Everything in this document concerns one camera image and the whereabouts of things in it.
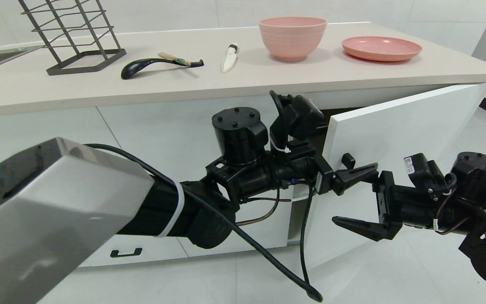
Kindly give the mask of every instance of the black drawer handle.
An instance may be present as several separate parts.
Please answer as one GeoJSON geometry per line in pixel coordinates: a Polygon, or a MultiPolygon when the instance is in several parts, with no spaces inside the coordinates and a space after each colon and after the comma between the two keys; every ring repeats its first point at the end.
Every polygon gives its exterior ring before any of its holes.
{"type": "Polygon", "coordinates": [[[123,258],[124,256],[137,256],[141,254],[141,248],[136,248],[135,252],[130,254],[119,254],[119,250],[112,250],[110,258],[123,258]]]}

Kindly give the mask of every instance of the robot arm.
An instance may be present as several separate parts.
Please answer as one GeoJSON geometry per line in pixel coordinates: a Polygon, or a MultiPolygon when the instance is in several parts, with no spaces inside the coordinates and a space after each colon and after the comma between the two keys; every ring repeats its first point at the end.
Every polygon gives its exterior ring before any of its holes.
{"type": "MultiPolygon", "coordinates": [[[[320,110],[302,96],[270,94],[279,117],[269,136],[255,109],[233,108],[215,114],[212,123],[222,157],[206,166],[203,179],[183,182],[179,190],[162,173],[123,150],[62,138],[0,163],[0,303],[37,302],[114,234],[158,236],[174,214],[178,216],[167,236],[187,237],[199,247],[213,248],[234,231],[311,298],[321,301],[307,278],[295,276],[235,223],[239,205],[249,197],[303,180],[317,194],[332,190],[338,195],[358,182],[372,183],[380,224],[334,219],[372,239],[394,237],[403,223],[430,227],[428,217],[416,217],[424,219],[420,223],[403,217],[410,210],[403,208],[405,197],[413,206],[422,206],[425,215],[435,211],[437,201],[433,196],[429,201],[427,189],[424,195],[402,196],[402,191],[394,191],[400,186],[394,185],[391,173],[384,171],[378,177],[376,163],[355,168],[349,154],[343,157],[347,169],[333,171],[308,142],[324,117],[320,110]],[[268,142],[270,152],[264,149],[268,142]],[[227,189],[227,198],[218,185],[227,189]],[[179,209],[181,193],[185,203],[179,209]]],[[[411,177],[418,184],[428,184],[425,174],[411,177]]],[[[447,190],[440,188],[447,186],[443,182],[432,189],[447,190]]],[[[459,193],[459,188],[452,189],[450,198],[459,193]]],[[[475,209],[451,211],[453,207],[446,204],[438,214],[441,228],[448,227],[448,219],[480,216],[475,209]]],[[[466,220],[458,231],[471,223],[466,220]]],[[[482,225],[474,227],[480,231],[482,225]]]]}
{"type": "Polygon", "coordinates": [[[392,240],[403,225],[441,235],[466,235],[459,250],[486,281],[486,155],[462,152],[445,177],[423,154],[405,158],[415,188],[395,185],[383,171],[370,181],[376,192],[380,223],[335,216],[333,222],[374,241],[392,240]]]}

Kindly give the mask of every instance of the countertop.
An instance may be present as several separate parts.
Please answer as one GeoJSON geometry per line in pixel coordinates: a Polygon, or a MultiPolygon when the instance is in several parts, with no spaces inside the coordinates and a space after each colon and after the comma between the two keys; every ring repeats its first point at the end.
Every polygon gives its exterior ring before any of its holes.
{"type": "MultiPolygon", "coordinates": [[[[318,48],[306,60],[283,63],[266,50],[258,27],[129,33],[118,35],[127,54],[96,73],[48,76],[55,64],[40,49],[0,65],[0,115],[90,106],[173,100],[200,100],[279,93],[486,82],[486,62],[443,46],[372,23],[329,24],[318,48]],[[341,42],[354,36],[398,37],[423,46],[405,63],[375,63],[349,57],[341,42]],[[231,43],[240,50],[235,67],[220,66],[231,43]],[[121,69],[141,58],[167,52],[205,66],[185,69],[155,63],[135,78],[123,80],[121,69]]],[[[113,47],[107,35],[105,48],[113,47]]],[[[73,56],[57,48],[62,59],[73,56]]],[[[90,63],[92,58],[79,63],[90,63]]]]}

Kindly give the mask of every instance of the black spoon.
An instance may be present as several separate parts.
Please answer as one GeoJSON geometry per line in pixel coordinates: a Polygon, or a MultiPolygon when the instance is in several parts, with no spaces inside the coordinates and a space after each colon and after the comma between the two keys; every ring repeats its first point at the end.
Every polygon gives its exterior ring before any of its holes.
{"type": "Polygon", "coordinates": [[[161,59],[161,58],[147,58],[147,59],[140,59],[140,60],[134,60],[133,62],[127,64],[125,67],[123,67],[123,70],[121,70],[121,79],[130,79],[133,75],[135,75],[137,72],[142,70],[143,68],[147,67],[148,65],[156,62],[166,62],[166,63],[172,63],[172,64],[177,64],[181,65],[182,67],[187,67],[187,68],[197,68],[197,67],[202,67],[204,66],[204,61],[200,60],[197,62],[191,62],[191,65],[185,65],[183,63],[176,62],[174,60],[167,60],[167,59],[161,59]]]}

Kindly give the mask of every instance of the dish rack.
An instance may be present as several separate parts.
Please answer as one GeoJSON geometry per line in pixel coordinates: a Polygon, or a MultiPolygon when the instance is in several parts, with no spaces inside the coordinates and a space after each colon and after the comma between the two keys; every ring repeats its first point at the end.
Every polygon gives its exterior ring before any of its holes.
{"type": "Polygon", "coordinates": [[[29,20],[33,24],[32,32],[37,32],[39,34],[40,38],[44,42],[43,48],[47,48],[48,50],[50,50],[50,53],[52,53],[52,56],[54,56],[55,60],[57,61],[56,65],[46,70],[48,75],[52,76],[52,75],[64,75],[64,74],[73,74],[73,73],[97,72],[106,68],[112,62],[118,60],[124,54],[127,53],[125,49],[122,49],[121,46],[119,45],[119,42],[116,39],[116,35],[113,32],[113,26],[110,25],[110,22],[108,21],[108,17],[106,17],[105,14],[106,10],[102,8],[102,5],[100,4],[100,0],[94,0],[97,3],[97,5],[93,10],[90,9],[86,10],[83,6],[86,2],[89,1],[93,2],[93,0],[46,0],[46,3],[35,6],[34,8],[28,8],[26,1],[27,0],[19,0],[24,10],[24,12],[22,12],[21,14],[27,15],[27,17],[29,17],[29,20]],[[56,8],[54,6],[55,2],[69,2],[69,6],[58,5],[58,8],[56,8]],[[40,13],[44,13],[44,14],[51,13],[53,18],[51,18],[49,21],[39,24],[35,19],[35,16],[36,15],[38,16],[38,14],[40,13]],[[73,27],[65,26],[65,24],[63,23],[63,19],[72,15],[81,15],[83,17],[83,24],[73,26],[73,27]],[[105,21],[105,25],[103,23],[102,26],[93,26],[92,21],[101,16],[105,21]],[[102,33],[97,35],[95,30],[102,30],[102,33]],[[52,31],[61,31],[61,34],[49,40],[47,37],[47,33],[52,31]],[[70,35],[70,33],[74,31],[89,31],[91,37],[93,38],[93,41],[91,43],[76,44],[70,35]],[[116,49],[104,49],[103,46],[100,44],[100,39],[105,35],[107,35],[108,33],[110,33],[110,35],[112,36],[117,46],[116,49]],[[64,43],[63,45],[60,45],[60,41],[58,41],[58,43],[54,45],[54,42],[56,42],[56,40],[62,38],[63,36],[66,37],[68,43],[64,43]],[[96,44],[98,49],[87,50],[83,52],[80,52],[78,50],[79,46],[92,46],[93,44],[96,44]],[[56,53],[56,48],[72,48],[75,52],[75,55],[66,60],[61,60],[58,54],[56,53]],[[65,67],[68,67],[70,64],[75,63],[76,61],[78,61],[79,59],[85,56],[94,56],[94,55],[102,55],[104,60],[97,65],[65,69],[65,67]]]}

